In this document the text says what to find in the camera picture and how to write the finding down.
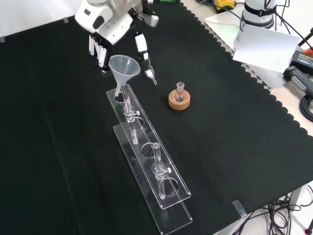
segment clear acrylic clip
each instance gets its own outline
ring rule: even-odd
[[[246,211],[243,208],[243,206],[240,204],[239,200],[236,200],[233,202],[235,208],[237,209],[239,215],[241,216],[241,218],[246,216]]]

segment white wall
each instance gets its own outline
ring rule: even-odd
[[[82,0],[0,0],[0,37],[76,14]]]

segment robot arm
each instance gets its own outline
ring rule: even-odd
[[[141,0],[83,0],[75,19],[91,33],[89,53],[96,59],[103,75],[110,70],[108,63],[112,47],[131,33],[133,19],[137,17],[153,27],[158,22],[155,12],[143,6]],[[136,32],[134,41],[142,70],[156,84],[144,35]]]
[[[100,26],[112,18],[113,12],[108,5],[93,5],[89,4],[89,1],[82,2],[75,15],[75,20],[85,30],[95,33]]]

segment power tool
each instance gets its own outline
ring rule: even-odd
[[[234,0],[210,0],[207,2],[215,4],[217,6],[225,7],[228,10],[234,9],[234,7],[236,6],[236,2]],[[221,13],[225,11],[217,6],[214,6],[216,13]]]

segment table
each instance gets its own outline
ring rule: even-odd
[[[290,116],[278,109],[279,105],[273,97],[261,86],[255,86],[248,74],[240,72],[239,64],[229,61],[228,55],[213,43],[214,40],[205,31],[198,30],[200,25],[195,24],[190,15],[185,12],[182,15],[174,5],[166,9],[156,5],[154,10],[167,21],[160,21],[161,27],[155,31],[145,29],[145,35],[154,67],[162,78],[156,87],[143,76],[130,84],[192,193],[186,206],[194,222],[178,234],[212,234],[239,218],[232,201],[239,199],[246,211],[251,212],[286,193],[283,185],[274,188],[273,185],[261,184],[269,182],[273,176],[261,174],[258,167],[266,166],[261,156],[274,156],[274,151],[278,155],[277,161],[282,158],[279,156],[280,149],[271,145],[270,141],[258,139],[258,136],[262,137],[260,132],[265,134],[271,130],[264,128],[266,120],[263,120],[258,123],[261,128],[256,133],[254,128],[258,118],[277,120],[283,117],[280,126],[271,126],[274,131],[268,138],[274,141],[271,138],[280,137],[288,143],[286,148],[289,151],[282,149],[284,157],[291,157],[295,151],[290,141],[285,139],[286,130],[291,129],[305,143],[310,143],[311,139],[306,138],[303,131],[291,122]],[[196,28],[199,34],[185,35],[185,27],[190,30]],[[166,33],[158,34],[160,29],[166,30]],[[162,39],[177,43],[157,47]],[[200,53],[210,49],[212,54],[218,55],[216,59],[227,64],[229,70],[216,70],[215,64],[188,67],[190,58],[181,53],[192,53],[197,48],[197,44],[190,44],[192,41],[200,45],[210,41],[211,46],[198,48],[199,58],[202,61],[210,58],[210,53]],[[5,43],[0,45],[0,76],[3,78],[1,106],[5,114],[1,116],[1,138],[5,140],[2,154],[7,166],[4,174],[10,176],[4,184],[4,191],[9,194],[5,195],[3,211],[8,216],[2,221],[1,234],[8,234],[9,231],[23,234],[27,230],[36,230],[39,234],[61,234],[65,231],[67,234],[124,234],[130,231],[157,234],[112,132],[118,121],[105,92],[115,87],[114,81],[104,80],[94,69],[86,50],[80,46],[87,44],[88,33],[71,18],[68,24],[55,22],[7,37]],[[128,42],[116,53],[135,56],[134,52],[129,52],[130,46]],[[186,64],[173,63],[173,58],[166,56],[170,50],[173,54],[180,54]],[[17,55],[23,61],[18,69]],[[211,74],[213,83],[207,83],[208,80],[203,79],[200,73],[197,77],[202,78],[201,83],[193,82],[196,69]],[[223,77],[237,74],[238,82],[251,86],[251,90],[241,91],[234,80],[221,84],[215,74]],[[168,90],[177,79],[185,79],[186,88],[195,94],[193,99],[200,104],[192,104],[189,112],[175,113],[164,105]],[[217,88],[230,92],[232,99],[216,93]],[[252,91],[258,95],[250,96]],[[210,98],[211,95],[204,96],[204,92],[214,93],[215,98],[224,100],[228,109],[223,106],[217,108],[216,100]],[[236,106],[237,100],[242,101],[240,106]],[[264,107],[255,108],[255,104],[263,102],[267,103],[268,112],[275,113],[273,117],[261,112]],[[201,107],[215,110],[215,113],[209,116],[191,115],[191,111],[203,113]],[[255,114],[249,117],[237,114],[237,111],[247,108],[254,110]],[[240,122],[242,118],[245,129]],[[167,129],[162,128],[165,122],[169,123]],[[238,133],[244,133],[245,141],[238,138]],[[270,145],[264,149],[260,148],[261,143]],[[234,168],[236,163],[243,162],[245,166]],[[294,166],[308,173],[291,182],[293,186],[289,190],[313,177],[308,164],[298,162]],[[286,174],[280,171],[275,176],[283,182]]]
[[[208,28],[211,32],[214,33],[216,36],[217,40],[222,44],[223,47],[226,48],[226,50],[230,53],[233,54],[232,49],[223,41],[220,39],[220,37],[204,22],[204,19],[210,16],[215,16],[216,12],[212,7],[208,7],[206,5],[199,4],[195,1],[192,0],[182,0],[184,5],[187,7],[188,10],[190,10],[195,16],[201,21],[203,25],[205,25],[206,28]],[[307,24],[302,24],[301,21],[299,20],[297,9],[299,6],[294,6],[293,2],[291,2],[292,8],[287,9],[285,12],[285,19],[287,19],[291,25],[293,25],[302,35],[307,35],[307,32],[310,31],[308,27],[310,27]],[[311,5],[312,3],[309,1],[304,1],[302,4],[307,4]],[[222,27],[223,22],[219,23],[218,20],[214,21],[216,22],[216,27]],[[245,67],[246,71],[251,73],[252,77],[257,78],[257,75],[245,64],[243,64]],[[306,118],[304,118],[300,111],[299,111],[299,102],[301,98],[305,95],[304,92],[300,91],[297,86],[293,83],[287,83],[283,87],[276,88],[276,89],[269,89],[270,93],[276,97],[278,101],[282,103],[283,107],[286,107],[288,109],[288,113],[292,114],[294,117],[294,120],[298,121],[300,123],[300,126],[304,129],[307,130],[308,135],[313,136],[313,123],[308,121]],[[306,190],[308,184],[305,184],[303,187],[298,188],[293,192],[293,197],[292,197],[292,203],[291,204],[299,204],[298,201],[301,198],[301,195],[304,193]],[[227,226],[225,229],[219,231],[216,233],[216,235],[228,235],[232,234],[237,227],[241,225],[243,220],[238,220],[235,223]]]

